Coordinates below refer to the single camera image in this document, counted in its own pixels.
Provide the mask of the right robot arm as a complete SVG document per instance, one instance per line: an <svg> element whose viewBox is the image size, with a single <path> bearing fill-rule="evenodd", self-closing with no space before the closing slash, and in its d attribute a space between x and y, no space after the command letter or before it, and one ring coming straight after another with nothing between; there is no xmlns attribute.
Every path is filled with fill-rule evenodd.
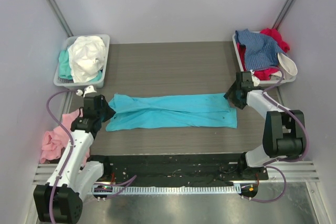
<svg viewBox="0 0 336 224"><path fill-rule="evenodd" d="M294 163L305 157L309 137L303 112L281 105L263 88L255 86L251 72L236 73L224 98L239 109L253 108L265 119L262 144L241 154L237 164L240 174L259 171L276 161Z"/></svg>

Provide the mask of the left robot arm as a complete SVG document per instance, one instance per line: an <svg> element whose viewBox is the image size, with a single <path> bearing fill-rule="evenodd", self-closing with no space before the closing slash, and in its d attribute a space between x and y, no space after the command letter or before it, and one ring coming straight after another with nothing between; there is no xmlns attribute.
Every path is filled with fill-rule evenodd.
<svg viewBox="0 0 336 224"><path fill-rule="evenodd" d="M77 223L83 202L94 183L103 175L99 161L82 163L102 124L115 115L105 97L89 93L83 99L81 116L71 123L69 142L52 175L37 185L33 197L41 222Z"/></svg>

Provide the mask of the cyan t shirt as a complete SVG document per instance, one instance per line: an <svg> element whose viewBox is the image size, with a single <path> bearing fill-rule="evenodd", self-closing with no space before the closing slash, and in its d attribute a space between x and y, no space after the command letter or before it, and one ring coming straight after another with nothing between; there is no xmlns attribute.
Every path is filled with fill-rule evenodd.
<svg viewBox="0 0 336 224"><path fill-rule="evenodd" d="M222 93L139 98L115 94L116 114L106 126L114 132L164 127L237 127L237 111Z"/></svg>

